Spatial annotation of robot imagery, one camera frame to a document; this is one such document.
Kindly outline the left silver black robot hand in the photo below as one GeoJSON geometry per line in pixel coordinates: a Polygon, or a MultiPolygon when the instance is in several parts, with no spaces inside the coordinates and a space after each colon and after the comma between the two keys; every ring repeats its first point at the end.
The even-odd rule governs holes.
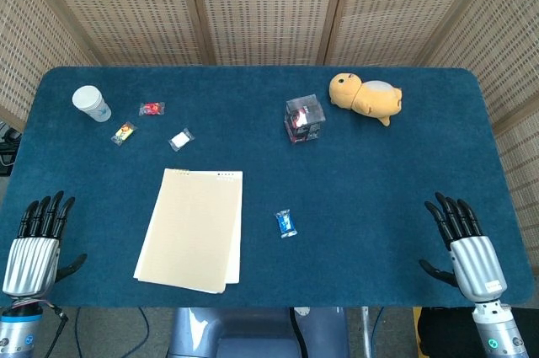
{"type": "Polygon", "coordinates": [[[58,266],[68,214],[75,203],[74,197],[63,200],[63,196],[60,190],[34,200],[21,216],[3,279],[3,293],[14,301],[43,298],[88,258],[79,254],[69,265],[58,266]]]}

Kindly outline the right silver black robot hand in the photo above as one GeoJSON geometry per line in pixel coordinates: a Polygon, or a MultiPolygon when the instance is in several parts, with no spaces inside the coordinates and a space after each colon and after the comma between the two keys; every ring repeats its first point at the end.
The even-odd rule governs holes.
{"type": "Polygon", "coordinates": [[[432,278],[458,288],[470,302],[486,303],[500,299],[507,282],[498,255],[483,233],[475,211],[462,199],[454,200],[435,193],[438,205],[424,203],[438,227],[450,256],[452,271],[435,268],[425,259],[419,261],[432,278]]]}

